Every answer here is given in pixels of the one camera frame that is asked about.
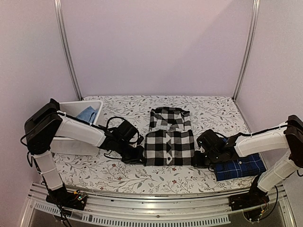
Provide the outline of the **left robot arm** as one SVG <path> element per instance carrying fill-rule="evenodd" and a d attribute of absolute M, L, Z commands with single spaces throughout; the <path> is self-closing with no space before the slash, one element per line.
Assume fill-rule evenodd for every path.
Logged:
<path fill-rule="evenodd" d="M 140 145 L 143 137 L 130 122 L 123 120 L 113 128 L 109 123 L 100 125 L 103 105 L 101 100 L 57 102 L 51 99 L 25 122 L 25 135 L 20 141 L 52 191 L 52 198 L 60 205 L 67 205 L 71 199 L 63 189 L 53 153 L 93 156 L 102 149 L 115 151 L 127 164 L 145 162 Z"/>

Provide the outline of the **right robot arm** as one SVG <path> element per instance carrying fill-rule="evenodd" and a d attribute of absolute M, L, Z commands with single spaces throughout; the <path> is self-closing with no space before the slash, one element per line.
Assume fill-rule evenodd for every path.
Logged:
<path fill-rule="evenodd" d="M 273 128 L 251 134 L 240 132 L 228 138 L 206 130 L 197 138 L 197 143 L 204 152 L 195 151 L 195 167 L 208 167 L 257 153 L 286 149 L 286 154 L 256 180 L 256 188 L 245 195 L 248 206 L 255 206 L 263 199 L 263 193 L 303 166 L 303 122 L 296 115 L 288 116 L 286 122 Z"/>

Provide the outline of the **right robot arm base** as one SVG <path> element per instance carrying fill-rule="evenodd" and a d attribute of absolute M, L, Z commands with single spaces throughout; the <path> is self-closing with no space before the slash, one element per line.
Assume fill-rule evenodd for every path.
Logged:
<path fill-rule="evenodd" d="M 232 211 L 264 205 L 264 208 L 259 207 L 243 213 L 245 219 L 250 222 L 261 220 L 269 202 L 267 192 L 263 192 L 258 188 L 258 179 L 259 176 L 254 179 L 248 192 L 228 197 L 229 206 Z"/>

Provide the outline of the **black white checkered shirt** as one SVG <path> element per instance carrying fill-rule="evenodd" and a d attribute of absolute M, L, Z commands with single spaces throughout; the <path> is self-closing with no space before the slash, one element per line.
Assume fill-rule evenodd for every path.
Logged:
<path fill-rule="evenodd" d="M 195 153 L 190 111 L 158 107 L 150 112 L 145 136 L 146 166 L 190 166 Z"/>

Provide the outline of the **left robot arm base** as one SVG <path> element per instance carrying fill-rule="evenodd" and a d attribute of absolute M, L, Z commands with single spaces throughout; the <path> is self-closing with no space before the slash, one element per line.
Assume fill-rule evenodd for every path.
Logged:
<path fill-rule="evenodd" d="M 67 191 L 65 185 L 56 190 L 50 190 L 47 187 L 48 195 L 46 201 L 57 205 L 58 207 L 71 208 L 75 210 L 84 210 L 87 203 L 87 193 L 76 190 Z"/>

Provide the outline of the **blue plaid shirt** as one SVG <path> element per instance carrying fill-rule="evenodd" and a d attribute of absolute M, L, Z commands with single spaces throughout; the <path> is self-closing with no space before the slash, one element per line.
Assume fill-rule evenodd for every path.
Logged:
<path fill-rule="evenodd" d="M 224 163 L 216 163 L 210 165 L 208 169 L 214 172 L 217 181 L 257 176 L 266 171 L 266 167 L 259 154 L 253 154 Z"/>

